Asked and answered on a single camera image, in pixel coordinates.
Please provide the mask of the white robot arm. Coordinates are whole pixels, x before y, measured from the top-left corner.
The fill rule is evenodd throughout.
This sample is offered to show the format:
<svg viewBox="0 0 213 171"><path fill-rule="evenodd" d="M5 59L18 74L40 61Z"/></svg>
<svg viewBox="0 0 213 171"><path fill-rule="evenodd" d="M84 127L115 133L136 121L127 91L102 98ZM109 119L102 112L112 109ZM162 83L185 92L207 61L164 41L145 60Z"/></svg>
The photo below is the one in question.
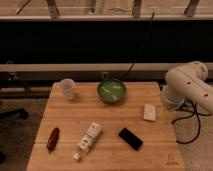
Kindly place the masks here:
<svg viewBox="0 0 213 171"><path fill-rule="evenodd" d="M205 83L207 66L193 61L170 69L165 75L166 85L160 95L162 104L169 110L178 109L186 98L213 114L213 87Z"/></svg>

